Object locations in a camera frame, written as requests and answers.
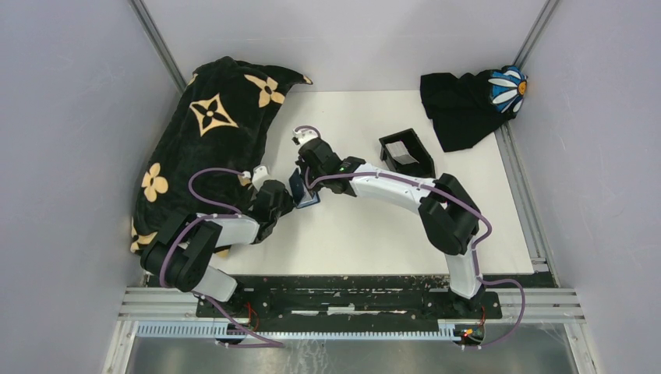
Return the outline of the blue leather card holder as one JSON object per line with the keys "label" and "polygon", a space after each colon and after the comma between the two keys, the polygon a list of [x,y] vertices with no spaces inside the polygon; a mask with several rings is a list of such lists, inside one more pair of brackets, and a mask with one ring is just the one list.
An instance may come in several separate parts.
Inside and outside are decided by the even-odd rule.
{"label": "blue leather card holder", "polygon": [[304,178],[298,168],[292,172],[288,183],[297,209],[304,209],[320,202],[319,194],[306,187]]}

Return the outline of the black card tray stand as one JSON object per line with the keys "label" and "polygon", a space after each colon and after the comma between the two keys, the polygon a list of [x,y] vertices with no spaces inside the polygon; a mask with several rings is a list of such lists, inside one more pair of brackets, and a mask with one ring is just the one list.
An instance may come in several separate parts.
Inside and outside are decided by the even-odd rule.
{"label": "black card tray stand", "polygon": [[379,138],[380,159],[390,171],[417,178],[437,176],[433,158],[414,129]]}

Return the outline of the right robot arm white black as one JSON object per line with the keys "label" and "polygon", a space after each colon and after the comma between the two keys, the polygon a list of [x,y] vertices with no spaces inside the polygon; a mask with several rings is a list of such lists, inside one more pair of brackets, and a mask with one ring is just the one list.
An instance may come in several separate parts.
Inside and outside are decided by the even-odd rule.
{"label": "right robot arm white black", "polygon": [[292,141],[298,147],[296,164],[308,189],[327,188],[335,194],[376,199],[416,214],[431,246],[445,256],[452,312],[469,318],[481,309],[483,285],[473,250],[481,240],[479,226],[492,227],[454,176],[415,178],[378,168],[361,158],[341,159],[311,132],[298,133]]}

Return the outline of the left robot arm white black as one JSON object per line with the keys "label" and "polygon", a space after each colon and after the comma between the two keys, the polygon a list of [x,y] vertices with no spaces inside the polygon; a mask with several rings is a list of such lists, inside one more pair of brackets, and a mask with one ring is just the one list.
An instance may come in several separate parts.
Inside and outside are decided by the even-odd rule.
{"label": "left robot arm white black", "polygon": [[159,277],[165,287],[215,299],[224,315],[239,315],[245,295],[238,281],[210,265],[212,255],[233,245],[253,245],[270,236],[281,216],[295,207],[285,184],[266,180],[247,214],[194,217],[183,210],[171,213],[140,255],[141,267]]}

